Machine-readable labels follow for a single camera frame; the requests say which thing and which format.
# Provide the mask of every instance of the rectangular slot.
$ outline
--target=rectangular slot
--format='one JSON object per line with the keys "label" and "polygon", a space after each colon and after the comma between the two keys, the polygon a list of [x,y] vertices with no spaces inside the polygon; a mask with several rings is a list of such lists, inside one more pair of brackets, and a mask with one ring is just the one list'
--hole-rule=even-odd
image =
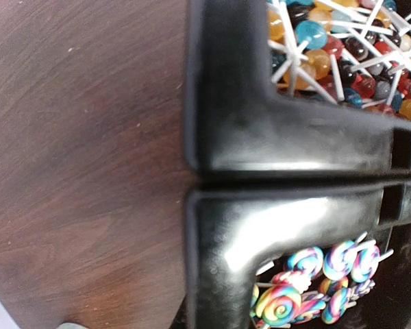
{"label": "rectangular slot", "polygon": [[411,131],[395,128],[391,169],[411,169]]}
{"label": "rectangular slot", "polygon": [[399,220],[403,200],[403,185],[386,186],[382,197],[379,225]]}

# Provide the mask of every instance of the dark brown wood surface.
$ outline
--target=dark brown wood surface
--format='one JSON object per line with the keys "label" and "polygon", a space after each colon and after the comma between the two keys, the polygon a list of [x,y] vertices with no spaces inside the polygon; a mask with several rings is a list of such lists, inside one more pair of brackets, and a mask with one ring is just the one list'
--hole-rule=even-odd
{"label": "dark brown wood surface", "polygon": [[0,0],[0,299],[168,328],[184,295],[184,0]]}

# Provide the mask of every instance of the gray round object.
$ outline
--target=gray round object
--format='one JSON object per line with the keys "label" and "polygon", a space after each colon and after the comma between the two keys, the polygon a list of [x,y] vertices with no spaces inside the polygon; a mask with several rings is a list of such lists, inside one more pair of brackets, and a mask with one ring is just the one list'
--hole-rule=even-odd
{"label": "gray round object", "polygon": [[371,74],[371,75],[379,75],[382,73],[382,69],[384,68],[384,64],[383,63],[377,63],[374,64],[370,67],[367,67],[367,71]]}
{"label": "gray round object", "polygon": [[390,84],[385,81],[379,81],[376,85],[376,92],[373,96],[373,99],[376,101],[380,101],[383,99],[387,99],[388,95],[390,94]]}

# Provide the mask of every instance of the wooden table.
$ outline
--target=wooden table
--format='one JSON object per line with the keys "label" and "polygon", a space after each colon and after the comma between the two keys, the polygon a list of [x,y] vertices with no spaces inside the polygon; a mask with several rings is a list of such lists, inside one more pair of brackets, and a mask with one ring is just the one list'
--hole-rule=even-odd
{"label": "wooden table", "polygon": [[184,296],[186,2],[0,0],[0,299],[168,328]]}

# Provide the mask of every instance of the black tray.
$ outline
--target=black tray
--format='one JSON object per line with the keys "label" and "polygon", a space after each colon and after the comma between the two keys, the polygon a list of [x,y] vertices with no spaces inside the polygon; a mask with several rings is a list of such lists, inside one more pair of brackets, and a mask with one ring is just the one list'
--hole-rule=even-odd
{"label": "black tray", "polygon": [[194,191],[186,203],[187,328],[248,328],[262,263],[363,231],[395,255],[381,263],[374,291],[329,328],[411,328],[411,211],[395,205],[405,194],[411,182]]}
{"label": "black tray", "polygon": [[411,122],[276,93],[265,22],[265,1],[190,0],[190,167],[242,179],[411,173]]}

